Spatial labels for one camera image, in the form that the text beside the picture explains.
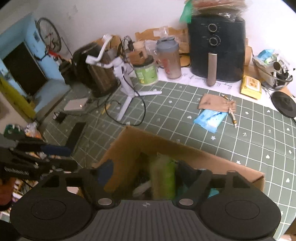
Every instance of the air fryer knob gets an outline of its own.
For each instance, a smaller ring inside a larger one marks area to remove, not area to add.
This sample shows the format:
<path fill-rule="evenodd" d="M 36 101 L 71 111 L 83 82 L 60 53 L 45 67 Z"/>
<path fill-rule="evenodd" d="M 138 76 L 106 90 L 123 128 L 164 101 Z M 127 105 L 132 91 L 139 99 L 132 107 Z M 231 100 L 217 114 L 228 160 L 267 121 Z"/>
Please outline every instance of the air fryer knob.
<path fill-rule="evenodd" d="M 219 40 L 217 37 L 211 37 L 209 39 L 209 43 L 211 46 L 217 46 L 219 44 Z"/>
<path fill-rule="evenodd" d="M 207 28 L 211 33 L 214 33 L 218 30 L 217 25 L 214 23 L 210 23 Z"/>

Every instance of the yellow package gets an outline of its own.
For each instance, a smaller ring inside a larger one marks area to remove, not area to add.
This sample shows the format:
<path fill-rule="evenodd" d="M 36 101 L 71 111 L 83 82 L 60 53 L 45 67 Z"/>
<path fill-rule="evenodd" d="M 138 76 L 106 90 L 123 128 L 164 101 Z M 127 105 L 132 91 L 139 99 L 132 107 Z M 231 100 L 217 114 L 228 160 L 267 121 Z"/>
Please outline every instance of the yellow package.
<path fill-rule="evenodd" d="M 241 93 L 257 100 L 260 99 L 262 94 L 260 81 L 245 75 L 242 79 Z"/>

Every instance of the table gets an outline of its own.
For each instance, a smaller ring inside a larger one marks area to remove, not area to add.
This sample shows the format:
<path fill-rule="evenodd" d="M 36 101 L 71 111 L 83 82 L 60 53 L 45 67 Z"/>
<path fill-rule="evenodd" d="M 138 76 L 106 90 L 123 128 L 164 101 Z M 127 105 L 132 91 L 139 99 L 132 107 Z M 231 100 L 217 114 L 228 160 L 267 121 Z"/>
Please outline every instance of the table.
<path fill-rule="evenodd" d="M 296 214 L 296 178 L 294 178 L 296 127 L 291 119 L 283 117 L 271 107 L 266 107 L 269 106 L 266 103 L 263 106 L 246 98 L 231 96 L 237 103 L 235 115 L 238 128 L 233 127 L 231 117 L 227 116 L 217 132 L 212 134 L 199 125 L 194 125 L 193 120 L 200 113 L 197 107 L 204 93 L 214 95 L 222 93 L 165 81 L 159 81 L 153 86 L 136 84 L 135 88 L 138 91 L 162 90 L 163 92 L 162 95 L 144 98 L 147 113 L 139 128 L 265 173 L 264 193 L 278 204 L 282 213 L 281 223 L 274 237 L 278 238 L 285 232 Z M 80 88 L 72 90 L 56 110 L 62 110 L 71 99 L 84 97 L 79 94 L 81 94 Z M 117 90 L 112 99 L 123 103 L 125 96 Z M 141 100 L 135 98 L 123 122 L 138 123 L 142 119 L 143 108 Z M 119 111 L 120 106 L 112 102 L 109 108 L 110 114 L 115 117 Z M 100 116 L 97 110 L 86 116 L 68 116 L 60 125 L 50 120 L 44 137 L 49 143 L 63 145 L 78 121 L 87 121 L 89 125 L 73 158 L 80 167 L 91 166 L 101 159 L 122 127 L 106 114 Z"/>

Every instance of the round black pad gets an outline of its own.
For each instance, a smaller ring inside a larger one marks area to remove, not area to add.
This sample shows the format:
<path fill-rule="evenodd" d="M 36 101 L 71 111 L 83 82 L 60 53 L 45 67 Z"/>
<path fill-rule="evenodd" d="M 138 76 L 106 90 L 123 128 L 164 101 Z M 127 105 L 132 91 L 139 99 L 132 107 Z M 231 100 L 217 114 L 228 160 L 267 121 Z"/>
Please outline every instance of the round black pad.
<path fill-rule="evenodd" d="M 272 235 L 281 215 L 277 205 L 263 193 L 235 191 L 208 198 L 200 218 L 214 233 L 234 240 L 256 240 Z"/>
<path fill-rule="evenodd" d="M 271 95 L 271 101 L 274 107 L 288 118 L 296 117 L 296 103 L 287 94 L 276 91 Z"/>
<path fill-rule="evenodd" d="M 20 199 L 12 208 L 10 220 L 21 236 L 30 240 L 61 240 L 79 233 L 90 221 L 91 205 L 72 193 Z"/>
<path fill-rule="evenodd" d="M 260 213 L 260 209 L 255 203 L 244 200 L 236 200 L 228 203 L 225 211 L 229 216 L 242 220 L 253 219 Z"/>
<path fill-rule="evenodd" d="M 66 205 L 57 200 L 43 200 L 32 207 L 32 214 L 42 220 L 56 219 L 66 211 Z"/>

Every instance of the bicycle wheel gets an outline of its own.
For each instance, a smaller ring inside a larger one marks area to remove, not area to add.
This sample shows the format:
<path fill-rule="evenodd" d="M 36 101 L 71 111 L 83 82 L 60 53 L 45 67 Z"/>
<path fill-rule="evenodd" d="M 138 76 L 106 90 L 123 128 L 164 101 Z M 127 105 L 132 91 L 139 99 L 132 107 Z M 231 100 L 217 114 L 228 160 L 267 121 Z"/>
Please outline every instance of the bicycle wheel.
<path fill-rule="evenodd" d="M 40 18 L 37 22 L 37 29 L 42 41 L 44 42 L 48 50 L 51 50 L 55 53 L 61 51 L 61 37 L 56 27 L 49 19 Z"/>

